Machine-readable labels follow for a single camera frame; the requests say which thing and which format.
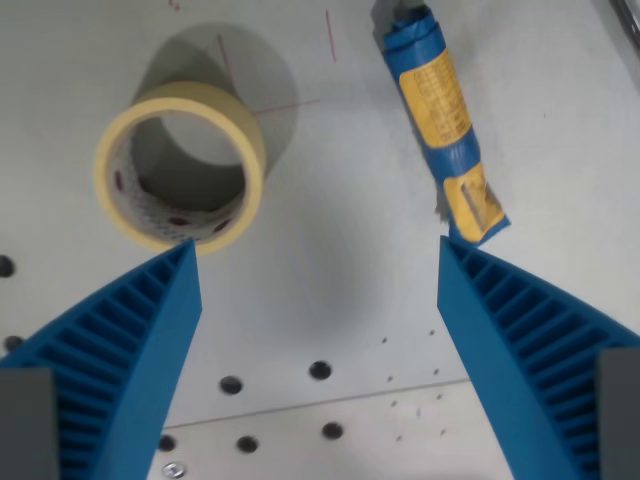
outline yellow label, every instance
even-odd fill
[[[446,49],[426,65],[400,75],[400,89],[428,146],[451,145],[471,128],[467,105]]]
[[[484,179],[481,163],[464,175],[445,179],[444,193],[456,227],[468,242],[479,242],[504,218],[500,204]]]

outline white work surface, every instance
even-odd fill
[[[608,0],[431,6],[513,222],[484,248],[640,330],[640,59]],[[151,257],[99,208],[95,145],[151,63],[167,73],[194,62],[228,73],[228,63],[237,95],[261,112],[270,172],[253,225],[199,259],[204,311],[168,425],[466,379],[436,309],[447,227],[372,10],[381,18],[390,7],[7,4],[0,254],[17,273],[0,279],[0,338],[29,336]],[[316,360],[333,366],[328,380],[309,377]],[[240,394],[219,391],[226,375],[242,379]],[[363,432],[364,442],[374,435]]]
[[[322,428],[343,427],[337,440]],[[147,480],[509,480],[513,477],[470,383],[389,393],[170,428]],[[257,441],[254,453],[238,439]]]

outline masking tape roll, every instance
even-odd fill
[[[141,122],[166,114],[194,115],[223,132],[242,159],[244,191],[213,212],[167,205],[141,186],[133,164],[134,131]],[[98,145],[94,181],[109,218],[125,234],[158,251],[189,238],[198,255],[237,239],[255,217],[262,198],[266,153],[251,112],[230,94],[198,82],[158,87],[120,114]]]

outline blue plastic wrapper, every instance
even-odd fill
[[[384,37],[384,59],[449,210],[449,236],[478,245],[509,225],[489,188],[480,146],[431,9],[413,9]]]

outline red marker line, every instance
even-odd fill
[[[253,112],[253,114],[254,115],[264,115],[265,113],[279,112],[280,110],[289,110],[291,108],[303,107],[305,105],[313,105],[314,103],[318,103],[319,101],[320,101],[319,99],[307,100],[306,102],[292,103],[291,105],[282,105],[280,107],[265,108],[264,110],[257,110],[255,112]]]
[[[327,17],[327,31],[329,32],[329,44],[331,45],[331,56],[333,57],[333,63],[336,63],[338,59],[336,58],[336,47],[333,44],[333,33],[331,33],[331,20],[329,20],[329,10],[326,11],[325,16]]]
[[[220,47],[220,53],[222,54],[222,60],[224,61],[224,68],[227,70],[227,75],[229,75],[229,82],[231,82],[231,86],[235,88],[233,82],[233,74],[231,73],[231,64],[229,63],[229,56],[227,55],[227,49],[224,48],[224,41],[222,40],[222,35],[218,35],[218,47]]]

